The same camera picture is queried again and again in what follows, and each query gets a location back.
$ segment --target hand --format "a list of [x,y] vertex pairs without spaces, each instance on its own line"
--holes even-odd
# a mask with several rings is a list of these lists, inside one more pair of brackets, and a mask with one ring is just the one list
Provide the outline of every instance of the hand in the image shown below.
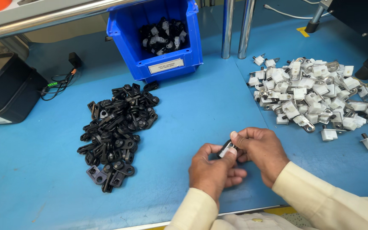
[[233,168],[237,156],[234,148],[219,160],[208,160],[209,154],[217,153],[221,148],[221,145],[204,144],[193,157],[188,169],[190,188],[200,189],[210,195],[217,203],[218,209],[220,208],[218,199],[224,187],[238,185],[242,182],[242,178],[247,176],[247,171]]
[[232,143],[243,150],[238,153],[238,161],[252,160],[261,171],[263,183],[272,188],[290,161],[275,133],[266,128],[248,127],[239,133],[233,131],[230,136]]

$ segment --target black cable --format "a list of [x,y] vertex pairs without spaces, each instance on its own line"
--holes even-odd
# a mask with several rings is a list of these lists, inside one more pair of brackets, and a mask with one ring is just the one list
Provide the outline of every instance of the black cable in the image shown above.
[[[57,88],[56,92],[43,92],[43,91],[38,91],[40,94],[41,94],[41,98],[42,100],[44,101],[50,101],[52,99],[54,99],[58,93],[60,92],[63,92],[66,87],[69,86],[70,82],[72,81],[73,79],[73,76],[74,74],[76,73],[76,71],[74,72],[74,68],[67,74],[63,74],[63,75],[55,75],[53,77],[51,77],[52,81],[55,81],[57,84],[56,85],[53,85],[53,86],[46,86],[44,89],[51,89],[51,88]],[[64,79],[61,79],[61,80],[55,80],[54,77],[57,77],[57,76],[66,76]],[[51,98],[49,99],[45,99],[44,96],[46,94],[54,94]]]

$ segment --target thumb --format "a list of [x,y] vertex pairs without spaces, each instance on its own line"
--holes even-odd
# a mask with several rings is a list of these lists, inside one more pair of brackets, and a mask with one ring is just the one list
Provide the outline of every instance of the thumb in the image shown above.
[[240,149],[248,149],[248,144],[251,141],[250,139],[246,139],[243,136],[239,135],[239,133],[232,131],[230,134],[232,143]]
[[228,152],[225,154],[220,161],[224,162],[227,169],[231,169],[236,161],[237,150],[235,148],[229,148]]

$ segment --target wrist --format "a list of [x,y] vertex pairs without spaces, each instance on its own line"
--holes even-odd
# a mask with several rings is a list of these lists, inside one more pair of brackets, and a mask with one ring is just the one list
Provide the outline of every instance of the wrist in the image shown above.
[[285,166],[289,163],[288,158],[278,159],[271,162],[268,162],[265,165],[265,174],[267,178],[274,183],[278,178],[280,172],[285,168]]
[[197,185],[196,184],[196,185],[191,185],[190,187],[205,192],[207,195],[209,195],[215,201],[215,203],[217,203],[217,206],[218,206],[218,200],[220,198],[220,194],[217,194],[215,189],[211,189],[211,186],[208,186],[208,185],[204,186],[204,185]]

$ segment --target black container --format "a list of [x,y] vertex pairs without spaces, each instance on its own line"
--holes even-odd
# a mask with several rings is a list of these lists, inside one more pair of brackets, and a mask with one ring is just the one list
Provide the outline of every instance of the black container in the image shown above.
[[0,54],[0,124],[23,121],[40,98],[47,81],[17,54]]

